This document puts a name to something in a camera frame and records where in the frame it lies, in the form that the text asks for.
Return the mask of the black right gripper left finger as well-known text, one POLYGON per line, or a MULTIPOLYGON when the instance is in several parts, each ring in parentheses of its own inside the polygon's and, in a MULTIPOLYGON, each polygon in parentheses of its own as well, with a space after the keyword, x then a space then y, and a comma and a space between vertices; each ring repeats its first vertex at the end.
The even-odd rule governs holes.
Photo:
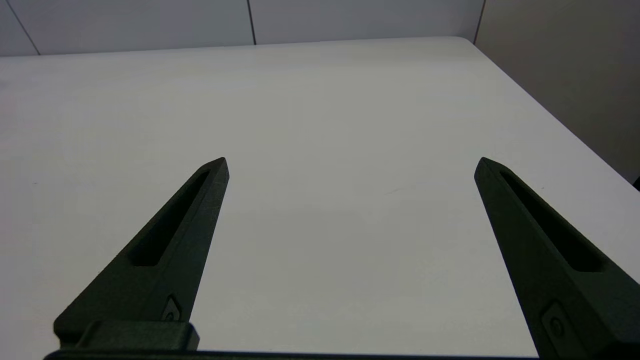
POLYGON ((194 351, 190 323, 229 182, 206 162, 54 321, 60 349, 194 351))

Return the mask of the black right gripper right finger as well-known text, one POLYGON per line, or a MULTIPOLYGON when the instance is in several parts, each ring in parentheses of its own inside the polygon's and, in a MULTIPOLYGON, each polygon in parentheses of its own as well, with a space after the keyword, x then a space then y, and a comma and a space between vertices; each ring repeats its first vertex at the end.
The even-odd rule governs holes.
POLYGON ((640 287, 507 166, 474 180, 541 359, 638 359, 640 287))

